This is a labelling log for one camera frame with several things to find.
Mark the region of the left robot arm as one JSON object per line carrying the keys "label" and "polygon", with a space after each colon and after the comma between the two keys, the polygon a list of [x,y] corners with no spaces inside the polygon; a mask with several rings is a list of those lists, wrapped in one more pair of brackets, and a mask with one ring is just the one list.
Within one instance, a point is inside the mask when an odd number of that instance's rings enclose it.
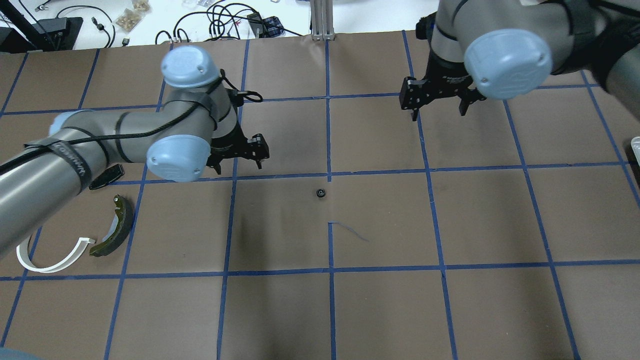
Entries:
{"label": "left robot arm", "polygon": [[238,119],[253,91],[227,88],[226,73],[196,45],[170,50],[160,69],[171,88],[157,112],[80,110],[58,114],[47,137],[27,142],[1,165],[0,249],[6,256],[84,192],[109,166],[146,164],[171,182],[195,182],[206,168],[270,157],[262,134]]}

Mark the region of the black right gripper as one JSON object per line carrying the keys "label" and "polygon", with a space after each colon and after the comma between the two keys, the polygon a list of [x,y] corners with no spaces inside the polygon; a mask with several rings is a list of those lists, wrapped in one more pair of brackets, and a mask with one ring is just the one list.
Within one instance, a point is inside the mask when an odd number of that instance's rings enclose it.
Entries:
{"label": "black right gripper", "polygon": [[473,78],[462,62],[445,60],[434,50],[429,50],[425,75],[421,79],[407,76],[402,80],[398,94],[400,109],[412,111],[412,121],[418,120],[419,110],[435,100],[457,97],[458,112],[465,116],[470,105],[486,101],[477,88],[471,88]]}

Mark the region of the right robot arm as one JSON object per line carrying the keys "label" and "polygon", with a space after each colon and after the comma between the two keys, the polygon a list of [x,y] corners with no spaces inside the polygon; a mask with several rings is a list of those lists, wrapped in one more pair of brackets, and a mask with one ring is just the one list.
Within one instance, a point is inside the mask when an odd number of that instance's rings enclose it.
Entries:
{"label": "right robot arm", "polygon": [[464,116],[476,101],[511,100],[550,76],[586,69],[639,116],[637,0],[441,0],[416,23],[429,44],[425,75],[405,77],[401,109],[457,97]]}

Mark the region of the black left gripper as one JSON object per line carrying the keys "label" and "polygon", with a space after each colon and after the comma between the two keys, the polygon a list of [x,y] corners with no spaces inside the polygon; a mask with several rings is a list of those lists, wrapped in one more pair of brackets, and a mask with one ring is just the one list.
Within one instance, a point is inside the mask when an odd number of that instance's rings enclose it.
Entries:
{"label": "black left gripper", "polygon": [[229,106],[222,116],[215,121],[215,129],[210,142],[210,155],[207,166],[221,174],[221,162],[225,159],[244,158],[254,161],[259,170],[263,168],[263,162],[270,158],[270,150],[261,133],[252,137],[246,137],[240,122],[238,121],[238,109],[246,100],[252,103],[262,103],[263,96],[256,91],[240,91],[238,89],[225,88],[225,100]]}

